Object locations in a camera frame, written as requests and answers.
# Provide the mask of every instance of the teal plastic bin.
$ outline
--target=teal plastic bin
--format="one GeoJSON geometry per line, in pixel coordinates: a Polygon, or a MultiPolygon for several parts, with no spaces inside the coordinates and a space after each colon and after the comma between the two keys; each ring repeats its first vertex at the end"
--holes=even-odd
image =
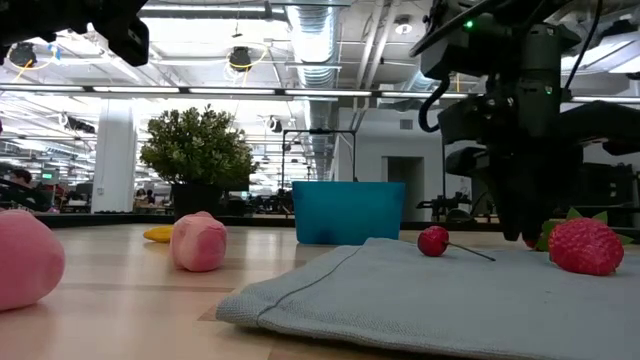
{"type": "Polygon", "coordinates": [[[370,237],[397,239],[404,191],[402,183],[294,182],[298,241],[362,245],[370,237]]]}

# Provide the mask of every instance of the red strawberry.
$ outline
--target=red strawberry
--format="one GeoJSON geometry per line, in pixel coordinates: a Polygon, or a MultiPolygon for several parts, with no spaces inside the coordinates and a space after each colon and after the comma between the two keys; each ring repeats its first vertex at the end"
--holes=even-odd
{"type": "Polygon", "coordinates": [[[440,226],[432,226],[424,230],[418,238],[418,249],[431,257],[444,254],[449,245],[449,232],[440,226]]]}
{"type": "Polygon", "coordinates": [[[606,276],[624,257],[616,233],[601,221],[577,218],[557,225],[549,236],[551,259],[566,271],[606,276]]]}
{"type": "Polygon", "coordinates": [[[536,240],[525,240],[525,244],[529,247],[529,249],[535,249],[538,242],[536,240]]]}

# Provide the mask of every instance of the pink peach toy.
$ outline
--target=pink peach toy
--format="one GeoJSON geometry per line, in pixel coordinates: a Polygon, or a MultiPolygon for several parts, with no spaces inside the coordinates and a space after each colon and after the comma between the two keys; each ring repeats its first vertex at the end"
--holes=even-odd
{"type": "Polygon", "coordinates": [[[211,271],[224,260],[227,229],[207,212],[187,215],[175,223],[169,246],[177,268],[211,271]]]}
{"type": "Polygon", "coordinates": [[[0,212],[0,311],[36,303],[64,273],[64,249],[53,232],[22,210],[0,212]]]}

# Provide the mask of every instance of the gray towel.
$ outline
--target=gray towel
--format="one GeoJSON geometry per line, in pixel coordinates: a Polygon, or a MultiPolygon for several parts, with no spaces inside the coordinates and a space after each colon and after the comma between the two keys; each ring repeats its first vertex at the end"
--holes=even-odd
{"type": "Polygon", "coordinates": [[[548,254],[440,258],[370,239],[226,298],[222,321],[284,334],[481,359],[640,359],[640,258],[565,272],[548,254]]]}

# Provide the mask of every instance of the table surface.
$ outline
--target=table surface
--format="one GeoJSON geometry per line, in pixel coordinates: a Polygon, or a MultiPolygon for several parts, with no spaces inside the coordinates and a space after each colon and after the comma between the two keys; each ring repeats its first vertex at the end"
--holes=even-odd
{"type": "MultiPolygon", "coordinates": [[[[294,229],[228,228],[224,266],[173,269],[168,245],[148,242],[151,225],[55,231],[67,267],[38,304],[0,313],[0,358],[11,360],[453,359],[247,331],[216,321],[216,304],[247,284],[271,279],[330,251],[298,244],[294,229]]],[[[418,232],[401,239],[415,241],[418,232]]],[[[452,233],[477,249],[514,248],[498,233],[452,233]]],[[[640,253],[640,247],[628,252],[640,253]]]]}

